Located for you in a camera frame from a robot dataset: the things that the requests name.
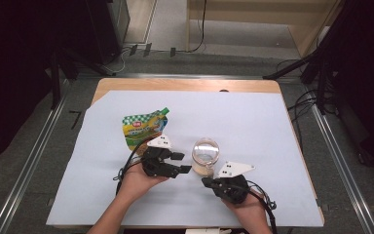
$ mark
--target black cable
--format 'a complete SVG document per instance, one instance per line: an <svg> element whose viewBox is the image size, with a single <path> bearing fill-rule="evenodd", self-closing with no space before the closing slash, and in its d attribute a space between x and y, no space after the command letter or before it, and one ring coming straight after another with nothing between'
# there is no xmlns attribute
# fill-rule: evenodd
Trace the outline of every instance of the black cable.
<svg viewBox="0 0 374 234"><path fill-rule="evenodd" d="M315 92L315 91L316 91L316 90L309 90L308 92L304 93L301 97L299 97L299 98L296 100L296 102L295 102L294 105L297 106L299 100L300 100L303 96L305 96L305 95L307 95L307 94L309 94L309 93L311 93L311 92ZM303 153L302 131L300 131L300 125L299 125L299 121L298 121L298 119L297 119L297 107L294 108L294 116L295 116L294 122L296 123L296 131L297 131L297 135L299 136L299 137L298 137L298 139L299 139L299 146L300 146L300 150L301 150L302 153Z"/></svg>
<svg viewBox="0 0 374 234"><path fill-rule="evenodd" d="M120 190L121 182L123 181L123 179L124 179L124 175L126 174L127 170L128 170L130 167L132 167L132 166L135 165L135 164L130 165L133 155L135 154L135 152L138 150L138 148L139 148L143 143L145 143L146 141L151 140L151 139L153 139L153 138L148 137L148 138L144 139L142 142L140 142L140 143L135 147L135 149L132 151L132 153L131 153L129 159L127 160L127 163L124 165L124 167L118 171L118 175L115 176L115 177L113 177L113 180L119 180L119 182L118 182L118 184L117 184L117 189L116 189L116 191L115 191L115 194L116 194L116 195L118 194L118 191Z"/></svg>
<svg viewBox="0 0 374 234"><path fill-rule="evenodd" d="M187 51L187 53L193 53L196 52L203 44L203 41L205 40L205 20L206 20L206 6L207 6L207 0L205 0L205 8L203 9L203 19L202 19L202 41L200 42L199 46L192 50L192 51Z"/></svg>
<svg viewBox="0 0 374 234"><path fill-rule="evenodd" d="M288 61L296 61L296 60L299 60L299 59L286 59L286 60L279 62L278 64L276 64L276 72L279 72L279 66L282 65L283 63L288 62ZM301 66L299 66L299 71L300 73L303 73Z"/></svg>
<svg viewBox="0 0 374 234"><path fill-rule="evenodd" d="M234 184L229 184L228 186L231 187L231 188L239 189L241 191L245 191L245 192L251 194L257 200L259 200L259 202L261 203L262 207L265 209L267 215L269 216L270 225L272 227L273 234L278 234L278 229L276 228L276 218L273 215L272 209L270 209L269 205L263 200L263 198L259 197L256 193L254 193L253 191L251 191L248 188L243 188L243 187L240 187L240 186L237 186L237 185L234 185Z"/></svg>

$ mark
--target black equipment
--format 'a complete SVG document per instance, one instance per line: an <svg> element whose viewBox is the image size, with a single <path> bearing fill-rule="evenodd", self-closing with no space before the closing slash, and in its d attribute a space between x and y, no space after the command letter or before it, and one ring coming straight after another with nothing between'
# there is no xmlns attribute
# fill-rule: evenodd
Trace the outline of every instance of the black equipment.
<svg viewBox="0 0 374 234"><path fill-rule="evenodd" d="M145 142L151 140L152 138L147 138L144 141L140 142L137 147L132 151L129 160L124 165L124 167L118 172L118 176L115 176L114 180L119 180L117 184L117 190L115 194L118 194L118 191L121 187L121 181L126 175L127 170L137 163L142 163L142 169L148 176L164 176L176 178L179 174L188 174L191 170L191 166L181 166L177 167L172 164L166 163L164 160L170 158L171 160L182 160L184 158L183 153L173 153L167 148L151 147L149 146L140 160L136 163L131 163L132 157L138 148Z"/></svg>
<svg viewBox="0 0 374 234"><path fill-rule="evenodd" d="M235 177L223 177L212 179L210 177L202 178L202 182L207 188L212 188L214 194L230 203L240 204L244 202L247 197L250 187L247 185L243 175Z"/></svg>
<svg viewBox="0 0 374 234"><path fill-rule="evenodd" d="M176 178L178 174L188 174L191 166L171 165L164 160L182 160L184 154L172 153L166 148L148 147L141 158L142 169L148 176L165 176Z"/></svg>
<svg viewBox="0 0 374 234"><path fill-rule="evenodd" d="M262 193L264 199L250 189L250 186L247 185L248 182L252 183L253 186L255 186ZM211 188L217 197L220 197L221 199L233 204L240 204L244 202L247 194L252 195L259 200L263 208L266 210L272 226L272 232L274 234L278 233L276 228L276 219L272 213L272 210L274 210L277 205L275 202L270 201L267 193L263 191L259 185L255 184L254 182L247 181L243 175L237 175L234 177L220 177L215 179L204 177L202 178L202 183L205 187Z"/></svg>

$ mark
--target wooden table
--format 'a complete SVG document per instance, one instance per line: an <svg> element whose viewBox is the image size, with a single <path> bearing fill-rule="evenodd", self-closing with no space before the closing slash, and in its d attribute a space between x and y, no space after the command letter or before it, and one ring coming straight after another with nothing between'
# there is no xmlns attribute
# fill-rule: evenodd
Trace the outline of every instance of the wooden table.
<svg viewBox="0 0 374 234"><path fill-rule="evenodd" d="M187 0L186 48L190 20L202 20L205 0ZM206 20L288 25L301 57L306 56L324 27L331 24L341 0L207 0Z"/></svg>
<svg viewBox="0 0 374 234"><path fill-rule="evenodd" d="M189 103L194 98L197 102ZM205 105L215 100L222 105ZM315 189L276 81L168 78L105 78L99 82L48 225L65 228L97 221L114 198L116 181L112 177L130 154L120 130L122 118L163 105L170 111L165 133L173 150L186 155L183 165L191 162L189 153L195 140L213 137L223 161L256 165L256 170L244 176L258 182L277 201L278 226L323 226ZM226 110L217 114L217 109ZM226 111L237 115L224 116ZM244 137L254 129L254 136ZM217 172L221 166L216 164ZM127 228L240 227L194 172L153 187L131 206L122 224Z"/></svg>

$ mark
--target food pouch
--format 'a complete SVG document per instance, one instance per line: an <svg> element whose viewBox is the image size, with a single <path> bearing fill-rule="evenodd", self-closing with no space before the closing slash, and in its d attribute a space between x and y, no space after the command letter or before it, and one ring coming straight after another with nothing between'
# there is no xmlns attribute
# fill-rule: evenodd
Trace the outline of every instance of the food pouch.
<svg viewBox="0 0 374 234"><path fill-rule="evenodd" d="M140 114L126 116L123 119L123 133L127 146L131 151L148 137L158 137L162 134L163 128L167 124L167 108L156 110L150 114ZM136 151L138 156L142 156L147 149L146 142Z"/></svg>

